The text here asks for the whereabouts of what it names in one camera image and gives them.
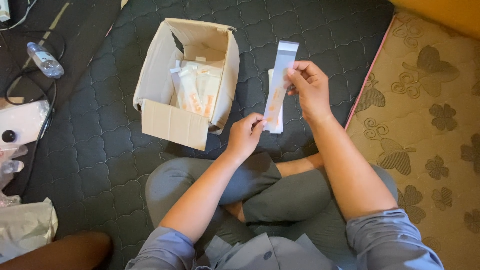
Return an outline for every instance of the blue-gray shirt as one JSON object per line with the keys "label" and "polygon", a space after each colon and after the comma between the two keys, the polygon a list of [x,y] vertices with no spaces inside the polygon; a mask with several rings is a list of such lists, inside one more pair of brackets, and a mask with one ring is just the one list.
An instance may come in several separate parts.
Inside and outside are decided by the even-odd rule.
{"label": "blue-gray shirt", "polygon": [[[418,229],[402,209],[375,213],[347,223],[347,237],[357,251],[359,270],[442,270],[433,250],[425,246]],[[231,246],[215,237],[205,251],[206,265],[195,262],[192,242],[169,228],[156,228],[127,270],[299,270],[340,269],[302,235],[293,242],[261,234]]]}

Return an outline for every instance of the shirt button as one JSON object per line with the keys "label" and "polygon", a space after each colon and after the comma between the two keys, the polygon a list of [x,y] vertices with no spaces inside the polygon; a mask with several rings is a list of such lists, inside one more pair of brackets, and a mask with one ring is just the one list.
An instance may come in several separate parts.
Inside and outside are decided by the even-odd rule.
{"label": "shirt button", "polygon": [[271,252],[271,251],[268,251],[268,252],[265,253],[265,255],[264,255],[264,260],[268,260],[271,256],[272,256],[272,252]]}

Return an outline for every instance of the beige floral mattress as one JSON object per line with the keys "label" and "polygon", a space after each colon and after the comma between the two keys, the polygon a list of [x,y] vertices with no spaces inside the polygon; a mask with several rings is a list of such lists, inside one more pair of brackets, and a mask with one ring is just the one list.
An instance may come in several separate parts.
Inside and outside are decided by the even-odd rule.
{"label": "beige floral mattress", "polygon": [[347,132],[445,269],[480,269],[480,41],[394,18]]}

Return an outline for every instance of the person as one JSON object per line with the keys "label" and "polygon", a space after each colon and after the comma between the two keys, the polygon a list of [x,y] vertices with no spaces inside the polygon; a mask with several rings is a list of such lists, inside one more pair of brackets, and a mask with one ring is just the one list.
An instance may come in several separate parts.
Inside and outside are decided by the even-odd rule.
{"label": "person", "polygon": [[310,61],[287,76],[319,153],[276,164],[251,156],[265,124],[252,113],[232,125],[215,161],[163,163],[146,184],[158,227],[126,269],[443,269],[398,208],[392,178],[330,111],[328,77]]}

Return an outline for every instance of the cardboard box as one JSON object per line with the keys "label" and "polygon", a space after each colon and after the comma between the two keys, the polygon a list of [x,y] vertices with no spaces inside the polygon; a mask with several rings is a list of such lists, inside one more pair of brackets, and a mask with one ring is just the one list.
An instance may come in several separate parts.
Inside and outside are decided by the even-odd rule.
{"label": "cardboard box", "polygon": [[[142,132],[205,150],[207,132],[220,134],[232,106],[239,71],[239,49],[231,26],[182,19],[165,19],[148,48],[133,106],[142,113]],[[177,48],[173,35],[183,45]],[[170,69],[175,60],[205,57],[225,60],[212,117],[175,107],[177,97]]]}

